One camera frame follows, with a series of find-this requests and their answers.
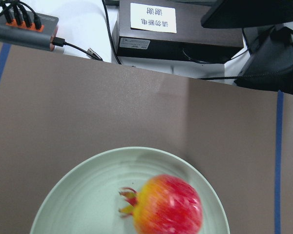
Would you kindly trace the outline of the black box with label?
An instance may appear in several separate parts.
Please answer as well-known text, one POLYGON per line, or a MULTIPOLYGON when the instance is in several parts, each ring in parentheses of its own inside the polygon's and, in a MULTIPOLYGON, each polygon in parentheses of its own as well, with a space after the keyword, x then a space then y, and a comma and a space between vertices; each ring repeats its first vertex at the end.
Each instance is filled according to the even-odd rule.
POLYGON ((208 29, 209 6, 168 0, 121 0, 113 32, 120 57, 224 64, 243 47, 240 29, 208 29))

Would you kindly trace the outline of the light green plate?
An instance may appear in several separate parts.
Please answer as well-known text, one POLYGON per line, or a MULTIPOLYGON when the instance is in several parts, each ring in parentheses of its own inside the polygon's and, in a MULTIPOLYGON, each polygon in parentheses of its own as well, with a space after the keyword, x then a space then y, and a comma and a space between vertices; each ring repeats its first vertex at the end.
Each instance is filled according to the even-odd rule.
POLYGON ((133 234, 132 217, 122 217, 122 187, 140 190, 153 176, 169 174, 189 183, 203 206, 202 234, 228 234, 222 203, 209 182, 183 159, 148 147, 123 147, 95 155, 67 173, 39 208, 33 234, 133 234))

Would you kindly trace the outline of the black laptop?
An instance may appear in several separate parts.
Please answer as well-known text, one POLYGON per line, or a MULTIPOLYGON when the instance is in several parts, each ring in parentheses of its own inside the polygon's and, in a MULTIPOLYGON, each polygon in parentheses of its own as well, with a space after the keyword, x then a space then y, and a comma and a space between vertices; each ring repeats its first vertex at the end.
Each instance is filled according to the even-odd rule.
POLYGON ((212 29, 232 29, 293 21, 293 0, 218 0, 201 18, 212 29))

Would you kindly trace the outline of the grey USB hub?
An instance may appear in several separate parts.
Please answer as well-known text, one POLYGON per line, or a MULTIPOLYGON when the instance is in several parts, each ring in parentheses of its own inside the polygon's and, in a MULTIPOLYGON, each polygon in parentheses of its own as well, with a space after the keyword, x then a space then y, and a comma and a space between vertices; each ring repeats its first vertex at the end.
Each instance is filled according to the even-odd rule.
POLYGON ((40 13, 37 15, 42 24, 39 30, 34 23, 29 28, 25 22, 17 25, 15 20, 8 23, 4 16, 0 17, 0 42, 53 51, 55 46, 51 41, 57 34, 59 18, 40 13))

